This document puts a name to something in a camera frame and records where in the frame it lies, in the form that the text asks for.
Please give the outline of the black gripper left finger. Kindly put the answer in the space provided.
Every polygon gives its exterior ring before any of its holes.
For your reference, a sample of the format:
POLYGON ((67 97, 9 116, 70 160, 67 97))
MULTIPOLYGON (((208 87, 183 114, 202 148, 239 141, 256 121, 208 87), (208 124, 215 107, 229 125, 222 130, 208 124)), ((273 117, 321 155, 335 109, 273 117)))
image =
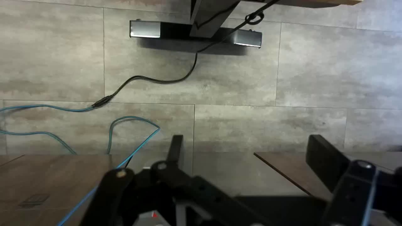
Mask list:
POLYGON ((173 136, 165 160, 136 173, 109 170, 80 226, 135 226, 140 215, 156 210, 170 226, 219 226, 208 207, 208 184, 181 169, 184 136, 173 136))

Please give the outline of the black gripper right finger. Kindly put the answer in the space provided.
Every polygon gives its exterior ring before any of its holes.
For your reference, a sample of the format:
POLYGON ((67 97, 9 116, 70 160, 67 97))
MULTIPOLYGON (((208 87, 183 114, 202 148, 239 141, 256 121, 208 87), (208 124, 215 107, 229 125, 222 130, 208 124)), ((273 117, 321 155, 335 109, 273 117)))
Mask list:
POLYGON ((369 226, 380 209, 402 223, 402 166, 392 173, 366 159, 350 159, 321 134, 311 134, 307 164, 332 192, 323 226, 369 226))

